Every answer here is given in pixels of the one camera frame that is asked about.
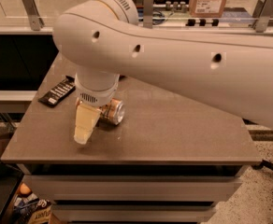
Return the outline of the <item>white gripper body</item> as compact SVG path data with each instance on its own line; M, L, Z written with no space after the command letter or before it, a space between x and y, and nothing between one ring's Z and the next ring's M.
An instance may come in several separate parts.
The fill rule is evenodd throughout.
M86 81L75 77L76 94L78 98L87 105L103 106L111 101L118 88L119 75L112 77L111 81L104 79L104 87L100 88L96 81L100 81L97 77L95 81L88 84Z

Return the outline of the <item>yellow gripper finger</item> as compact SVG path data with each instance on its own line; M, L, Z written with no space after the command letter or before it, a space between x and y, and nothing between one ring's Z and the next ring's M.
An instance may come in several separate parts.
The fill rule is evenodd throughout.
M97 121L99 121L101 111L99 108L86 105L84 103L77 104L74 140L85 145L93 133Z

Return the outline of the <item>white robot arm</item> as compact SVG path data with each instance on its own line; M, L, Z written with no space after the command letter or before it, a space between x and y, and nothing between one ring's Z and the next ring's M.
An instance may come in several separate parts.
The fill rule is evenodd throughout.
M273 130L273 36L148 29L132 0L89 0L59 16L53 41L87 105L128 76Z

